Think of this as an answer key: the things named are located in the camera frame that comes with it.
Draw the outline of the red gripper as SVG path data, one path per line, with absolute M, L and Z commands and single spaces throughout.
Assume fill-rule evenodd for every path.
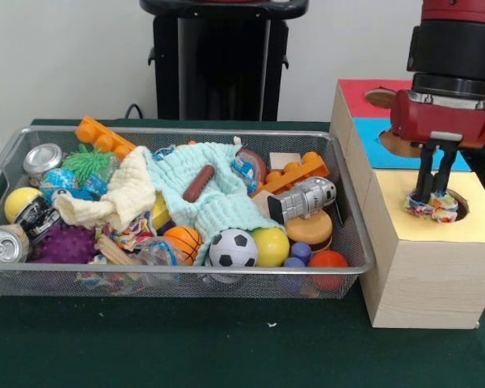
M 390 122 L 396 136 L 423 144 L 415 201 L 429 201 L 432 180 L 434 193 L 446 193 L 458 146 L 467 149 L 485 146 L 485 99 L 458 99 L 400 90 L 394 97 Z M 437 144 L 431 139 L 443 140 L 440 149 L 444 154 L 434 177 L 432 161 Z

